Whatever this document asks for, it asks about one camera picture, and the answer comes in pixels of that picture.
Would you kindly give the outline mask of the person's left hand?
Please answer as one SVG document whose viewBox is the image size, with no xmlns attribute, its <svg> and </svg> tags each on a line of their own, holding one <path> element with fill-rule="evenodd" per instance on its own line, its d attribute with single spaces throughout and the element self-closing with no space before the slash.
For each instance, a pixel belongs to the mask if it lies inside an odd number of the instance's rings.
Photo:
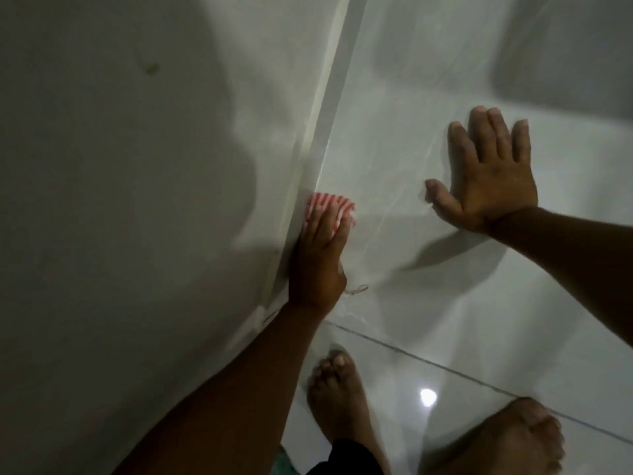
<svg viewBox="0 0 633 475">
<path fill-rule="evenodd" d="M 292 254 L 289 271 L 289 303 L 325 318 L 335 307 L 346 287 L 341 255 L 351 229 L 345 238 L 338 230 L 327 244 L 303 242 L 303 226 Z"/>
</svg>

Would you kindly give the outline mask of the person's right hand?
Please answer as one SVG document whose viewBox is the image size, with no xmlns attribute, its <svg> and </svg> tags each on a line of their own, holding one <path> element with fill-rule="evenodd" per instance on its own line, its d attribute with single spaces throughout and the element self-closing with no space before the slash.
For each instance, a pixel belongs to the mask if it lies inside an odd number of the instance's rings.
<svg viewBox="0 0 633 475">
<path fill-rule="evenodd" d="M 486 109 L 496 133 L 496 160 L 479 161 L 469 135 L 469 121 L 468 128 L 458 121 L 449 125 L 449 147 L 457 162 L 457 186 L 450 191 L 460 200 L 463 215 L 442 217 L 459 229 L 479 233 L 489 233 L 505 216 L 538 205 L 532 166 L 525 167 L 512 159 L 512 129 L 508 128 L 499 108 Z"/>
</svg>

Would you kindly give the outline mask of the red white striped cloth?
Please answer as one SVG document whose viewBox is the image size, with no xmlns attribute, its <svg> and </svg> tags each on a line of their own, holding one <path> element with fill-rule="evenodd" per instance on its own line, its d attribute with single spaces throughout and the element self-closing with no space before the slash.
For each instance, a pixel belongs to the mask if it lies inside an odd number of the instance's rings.
<svg viewBox="0 0 633 475">
<path fill-rule="evenodd" d="M 331 204 L 335 204 L 339 207 L 337 212 L 337 218 L 333 226 L 331 237 L 336 233 L 343 218 L 348 218 L 351 227 L 355 227 L 357 223 L 356 219 L 356 204 L 350 198 L 331 194 L 327 192 L 313 192 L 308 198 L 308 202 L 305 208 L 305 223 L 307 223 L 312 215 L 312 212 L 317 207 L 322 207 L 323 210 L 328 209 Z"/>
</svg>

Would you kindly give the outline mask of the person's left forearm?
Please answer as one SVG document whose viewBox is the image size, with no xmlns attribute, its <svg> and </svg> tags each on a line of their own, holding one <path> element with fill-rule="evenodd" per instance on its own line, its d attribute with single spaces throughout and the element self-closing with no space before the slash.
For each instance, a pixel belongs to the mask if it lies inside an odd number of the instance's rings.
<svg viewBox="0 0 633 475">
<path fill-rule="evenodd" d="M 301 367 L 335 301 L 290 301 L 221 372 L 171 410 L 113 475 L 269 475 Z"/>
</svg>

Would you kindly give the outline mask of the person's right forearm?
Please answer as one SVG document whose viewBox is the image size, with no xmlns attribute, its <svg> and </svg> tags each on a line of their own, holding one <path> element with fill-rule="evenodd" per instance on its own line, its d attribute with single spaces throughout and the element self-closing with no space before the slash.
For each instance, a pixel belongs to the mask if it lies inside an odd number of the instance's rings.
<svg viewBox="0 0 633 475">
<path fill-rule="evenodd" d="M 502 216 L 489 234 L 540 266 L 633 348 L 633 226 L 532 207 Z"/>
</svg>

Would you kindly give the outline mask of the white baseboard strip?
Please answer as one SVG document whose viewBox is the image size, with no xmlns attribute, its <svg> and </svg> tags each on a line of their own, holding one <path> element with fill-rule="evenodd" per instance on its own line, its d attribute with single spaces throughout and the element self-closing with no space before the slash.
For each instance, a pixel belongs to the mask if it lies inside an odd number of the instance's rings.
<svg viewBox="0 0 633 475">
<path fill-rule="evenodd" d="M 339 0 L 328 32 L 310 116 L 294 150 L 289 191 L 275 250 L 257 308 L 261 325 L 287 298 L 287 264 L 309 196 L 316 190 L 368 0 Z"/>
</svg>

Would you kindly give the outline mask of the person's left foot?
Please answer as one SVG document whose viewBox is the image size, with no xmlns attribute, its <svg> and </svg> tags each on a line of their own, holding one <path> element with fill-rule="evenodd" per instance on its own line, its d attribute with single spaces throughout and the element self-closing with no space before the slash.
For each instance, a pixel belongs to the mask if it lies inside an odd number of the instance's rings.
<svg viewBox="0 0 633 475">
<path fill-rule="evenodd" d="M 391 475 L 388 458 L 372 426 L 360 375 L 346 351 L 333 349 L 315 366 L 308 383 L 307 402 L 331 449 L 338 439 L 357 441 L 375 455 L 384 474 Z"/>
</svg>

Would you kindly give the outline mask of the person's foot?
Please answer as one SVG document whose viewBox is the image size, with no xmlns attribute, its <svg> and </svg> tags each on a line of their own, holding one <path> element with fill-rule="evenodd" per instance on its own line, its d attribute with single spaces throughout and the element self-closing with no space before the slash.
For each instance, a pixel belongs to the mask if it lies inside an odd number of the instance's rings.
<svg viewBox="0 0 633 475">
<path fill-rule="evenodd" d="M 384 474 L 391 475 L 388 458 L 372 426 L 360 375 L 346 351 L 333 349 L 315 366 L 308 383 L 307 402 L 331 449 L 338 439 L 357 441 L 375 455 Z"/>
<path fill-rule="evenodd" d="M 519 398 L 488 417 L 454 457 L 428 475 L 560 475 L 562 425 L 542 404 Z"/>
</svg>

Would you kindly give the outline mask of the black trouser leg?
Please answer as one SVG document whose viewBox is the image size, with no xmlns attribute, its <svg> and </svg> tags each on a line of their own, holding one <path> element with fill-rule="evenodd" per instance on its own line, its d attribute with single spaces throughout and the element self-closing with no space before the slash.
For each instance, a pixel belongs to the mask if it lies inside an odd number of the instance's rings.
<svg viewBox="0 0 633 475">
<path fill-rule="evenodd" d="M 385 475 L 377 458 L 367 447 L 351 439 L 336 440 L 325 462 L 306 475 Z"/>
</svg>

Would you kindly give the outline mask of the green garment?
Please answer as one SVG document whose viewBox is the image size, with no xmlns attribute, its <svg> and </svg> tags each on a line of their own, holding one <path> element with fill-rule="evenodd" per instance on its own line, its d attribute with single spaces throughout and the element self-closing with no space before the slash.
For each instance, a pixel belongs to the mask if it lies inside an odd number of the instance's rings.
<svg viewBox="0 0 633 475">
<path fill-rule="evenodd" d="M 281 445 L 275 455 L 270 475 L 301 475 L 293 465 L 287 451 Z"/>
</svg>

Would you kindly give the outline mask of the person's right foot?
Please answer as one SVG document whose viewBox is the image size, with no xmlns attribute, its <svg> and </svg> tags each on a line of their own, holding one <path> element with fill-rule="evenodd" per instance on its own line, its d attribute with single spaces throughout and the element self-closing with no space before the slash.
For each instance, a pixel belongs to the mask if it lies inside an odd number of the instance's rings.
<svg viewBox="0 0 633 475">
<path fill-rule="evenodd" d="M 488 417 L 454 457 L 428 475 L 560 475 L 562 425 L 542 404 L 519 398 Z"/>
</svg>

